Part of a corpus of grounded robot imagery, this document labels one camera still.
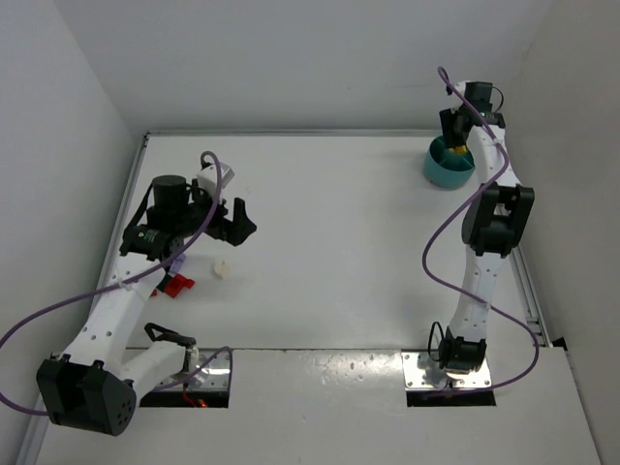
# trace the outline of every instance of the red object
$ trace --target red object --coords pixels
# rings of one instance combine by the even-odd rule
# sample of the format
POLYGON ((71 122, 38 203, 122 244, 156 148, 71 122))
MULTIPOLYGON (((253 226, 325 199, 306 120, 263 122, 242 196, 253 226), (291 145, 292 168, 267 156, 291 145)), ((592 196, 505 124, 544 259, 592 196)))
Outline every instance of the red object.
POLYGON ((182 274, 176 274, 169 280, 168 284, 164 288, 164 293, 172 298, 175 298, 184 288, 192 289, 196 281, 186 278, 182 274))

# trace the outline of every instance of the wall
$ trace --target wall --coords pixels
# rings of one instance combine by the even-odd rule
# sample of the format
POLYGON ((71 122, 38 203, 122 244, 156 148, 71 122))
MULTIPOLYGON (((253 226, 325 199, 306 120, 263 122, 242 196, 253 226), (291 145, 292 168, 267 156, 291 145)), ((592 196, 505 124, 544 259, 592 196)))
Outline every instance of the wall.
MULTIPOLYGON (((137 142, 50 0, 0 2, 0 332, 92 289, 137 142)), ((88 303, 21 330, 0 352, 0 388, 34 405, 35 372, 88 303)), ((0 463, 28 417, 0 406, 0 463)))
POLYGON ((511 157, 537 200, 525 247, 605 463, 617 463, 620 3, 558 0, 510 89, 511 157))
POLYGON ((513 78, 550 0, 55 0, 131 129, 436 128, 435 69, 513 78))

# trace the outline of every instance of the gray wall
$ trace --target gray wall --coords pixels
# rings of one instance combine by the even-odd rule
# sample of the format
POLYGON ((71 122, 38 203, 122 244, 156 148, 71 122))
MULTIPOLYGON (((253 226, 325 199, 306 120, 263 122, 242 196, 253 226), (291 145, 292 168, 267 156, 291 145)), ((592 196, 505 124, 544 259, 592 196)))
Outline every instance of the gray wall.
POLYGON ((524 236, 605 463, 618 463, 620 3, 556 1, 507 96, 508 143, 537 200, 524 236))
POLYGON ((513 78, 550 0, 55 0, 131 129, 436 128, 435 69, 513 78))
MULTIPOLYGON (((94 288, 136 146, 51 0, 0 2, 0 333, 94 288)), ((87 307, 18 332, 0 351, 0 389, 32 406, 41 360, 87 307)), ((27 420, 0 406, 0 463, 27 420)))

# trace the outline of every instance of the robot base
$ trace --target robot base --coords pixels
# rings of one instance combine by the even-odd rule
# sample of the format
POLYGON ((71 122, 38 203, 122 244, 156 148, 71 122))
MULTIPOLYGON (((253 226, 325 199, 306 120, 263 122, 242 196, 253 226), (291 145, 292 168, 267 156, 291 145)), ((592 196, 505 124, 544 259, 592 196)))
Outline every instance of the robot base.
MULTIPOLYGON (((437 352, 431 352, 433 357, 437 358, 437 352)), ((478 393, 469 395, 456 395, 451 402, 445 402, 448 397, 426 397, 429 392, 440 392, 442 390, 468 390, 476 388, 487 388, 491 386, 491 373, 488 368, 486 358, 480 367, 480 370, 468 374, 451 373, 439 368, 439 363, 428 356, 427 351, 409 351, 402 352, 403 373, 405 376, 405 390, 407 391, 408 400, 410 394, 412 398, 420 400, 428 399, 425 403, 409 402, 412 405, 495 405, 492 391, 479 395, 478 393)))

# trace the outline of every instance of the black cable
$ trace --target black cable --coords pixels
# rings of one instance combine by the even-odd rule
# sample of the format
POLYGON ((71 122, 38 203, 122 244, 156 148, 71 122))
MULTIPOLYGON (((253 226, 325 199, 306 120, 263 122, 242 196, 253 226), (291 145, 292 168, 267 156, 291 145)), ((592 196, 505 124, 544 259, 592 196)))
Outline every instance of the black cable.
POLYGON ((444 329, 442 328, 442 324, 439 322, 433 322, 433 324, 430 327, 430 333, 428 334, 428 344, 426 345, 426 352, 428 353, 428 357, 431 360, 439 363, 440 359, 439 358, 435 359, 430 354, 431 353, 430 347, 433 345, 433 336, 435 335, 435 326, 439 328, 439 334, 442 336, 442 341, 444 340, 444 337, 446 337, 446 335, 444 334, 444 329))
POLYGON ((497 112, 500 109, 502 109, 502 107, 504 106, 504 92, 502 92, 498 87, 493 86, 493 88, 500 93, 500 96, 502 96, 502 100, 500 101, 500 106, 497 107, 497 109, 494 111, 494 112, 497 112))

